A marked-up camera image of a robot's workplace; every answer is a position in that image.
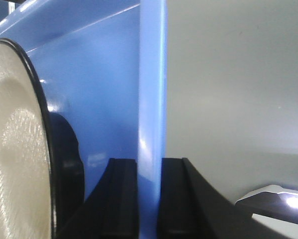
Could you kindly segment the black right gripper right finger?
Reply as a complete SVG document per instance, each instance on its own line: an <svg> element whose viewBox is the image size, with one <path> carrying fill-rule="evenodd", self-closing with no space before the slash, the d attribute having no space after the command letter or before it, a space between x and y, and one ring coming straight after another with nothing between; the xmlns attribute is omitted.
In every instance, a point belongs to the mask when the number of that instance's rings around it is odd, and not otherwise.
<svg viewBox="0 0 298 239"><path fill-rule="evenodd" d="M279 239L220 195L187 158L163 158L159 239Z"/></svg>

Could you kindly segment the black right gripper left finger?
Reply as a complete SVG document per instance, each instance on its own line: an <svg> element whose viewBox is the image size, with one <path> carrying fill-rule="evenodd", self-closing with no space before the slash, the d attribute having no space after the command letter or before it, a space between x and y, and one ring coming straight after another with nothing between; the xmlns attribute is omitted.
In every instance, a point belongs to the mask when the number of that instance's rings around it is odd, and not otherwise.
<svg viewBox="0 0 298 239"><path fill-rule="evenodd" d="M61 229L59 239L136 239L139 236L137 163L109 160L88 199Z"/></svg>

